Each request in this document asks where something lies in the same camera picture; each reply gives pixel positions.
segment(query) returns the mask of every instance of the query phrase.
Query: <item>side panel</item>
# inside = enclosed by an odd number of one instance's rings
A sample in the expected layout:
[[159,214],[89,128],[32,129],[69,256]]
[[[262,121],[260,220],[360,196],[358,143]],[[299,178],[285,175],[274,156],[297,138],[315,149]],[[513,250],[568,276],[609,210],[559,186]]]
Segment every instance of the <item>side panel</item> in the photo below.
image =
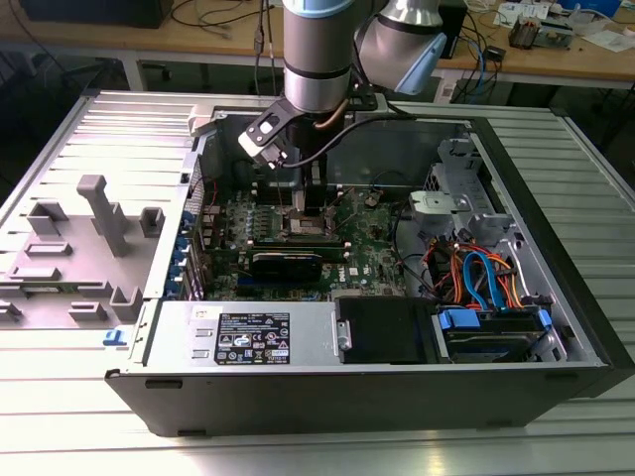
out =
[[475,119],[473,123],[492,162],[492,173],[506,185],[513,206],[530,230],[532,239],[598,357],[612,367],[606,378],[577,395],[597,397],[632,376],[635,364],[489,122]]
[[111,371],[106,382],[155,434],[230,435],[523,426],[606,372],[150,378]]

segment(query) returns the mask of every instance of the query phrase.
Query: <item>electronic component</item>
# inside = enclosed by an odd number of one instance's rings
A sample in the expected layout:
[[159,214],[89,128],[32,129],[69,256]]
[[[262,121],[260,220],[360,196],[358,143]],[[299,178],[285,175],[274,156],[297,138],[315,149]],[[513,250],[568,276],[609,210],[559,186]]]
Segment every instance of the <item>electronic component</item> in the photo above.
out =
[[449,358],[454,363],[518,362],[552,326],[538,307],[513,311],[451,308],[439,314]]
[[348,329],[344,364],[434,364],[439,348],[430,305],[412,297],[343,297],[338,323]]
[[174,0],[20,0],[33,22],[159,28]]
[[540,25],[538,18],[519,16],[514,28],[509,32],[509,46],[522,50],[531,48],[540,30]]
[[310,283],[321,276],[321,256],[287,253],[258,253],[251,260],[255,282]]
[[445,42],[441,58],[449,60],[454,56],[454,50],[456,49],[466,14],[467,5],[463,0],[441,0],[439,3],[439,15],[444,20],[442,31],[447,36],[447,42]]
[[568,48],[573,41],[572,27],[557,20],[543,20],[534,40],[535,47]]
[[503,62],[507,52],[505,50],[503,50],[502,48],[487,47],[485,49],[485,51],[483,52],[483,54],[485,55],[485,59],[486,60],[496,61],[496,62]]

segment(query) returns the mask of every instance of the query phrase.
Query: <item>metal bar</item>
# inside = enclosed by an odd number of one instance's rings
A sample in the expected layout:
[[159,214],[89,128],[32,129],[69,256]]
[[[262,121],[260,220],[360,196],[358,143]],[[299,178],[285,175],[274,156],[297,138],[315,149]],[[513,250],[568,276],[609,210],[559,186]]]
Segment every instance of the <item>metal bar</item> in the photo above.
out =
[[126,71],[126,79],[128,79],[130,90],[147,91],[148,84],[146,83],[146,76],[143,72],[141,62],[134,52],[121,55],[118,58],[123,63],[123,68]]

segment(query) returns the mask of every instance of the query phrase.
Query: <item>blue cable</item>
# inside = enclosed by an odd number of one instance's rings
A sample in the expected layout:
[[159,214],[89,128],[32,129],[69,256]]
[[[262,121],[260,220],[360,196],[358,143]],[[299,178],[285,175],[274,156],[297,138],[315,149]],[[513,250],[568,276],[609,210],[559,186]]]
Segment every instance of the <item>blue cable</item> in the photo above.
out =
[[489,286],[489,293],[492,296],[492,302],[494,303],[494,306],[504,308],[505,302],[503,301],[503,296],[496,287],[496,272],[494,271],[494,267],[492,266],[487,256],[485,256],[485,253],[481,253],[480,251],[472,251],[465,257],[465,261],[463,261],[463,281],[465,282],[465,288],[467,289],[467,292],[470,293],[472,297],[478,301],[482,310],[487,310],[487,302],[485,302],[485,299],[483,299],[483,297],[476,291],[476,289],[472,285],[472,277],[469,273],[469,265],[471,265],[472,261],[474,261],[474,259],[476,258],[482,261],[483,265],[485,266],[487,285]]

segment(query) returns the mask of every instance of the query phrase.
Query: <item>blue box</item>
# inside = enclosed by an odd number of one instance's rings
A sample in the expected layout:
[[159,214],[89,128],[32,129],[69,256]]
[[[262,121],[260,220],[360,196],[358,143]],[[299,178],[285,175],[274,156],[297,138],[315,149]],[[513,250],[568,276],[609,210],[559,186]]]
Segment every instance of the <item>blue box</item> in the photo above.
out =
[[579,8],[582,10],[595,10],[609,18],[613,18],[622,0],[560,0],[559,3],[565,10],[573,10],[575,4],[579,3]]

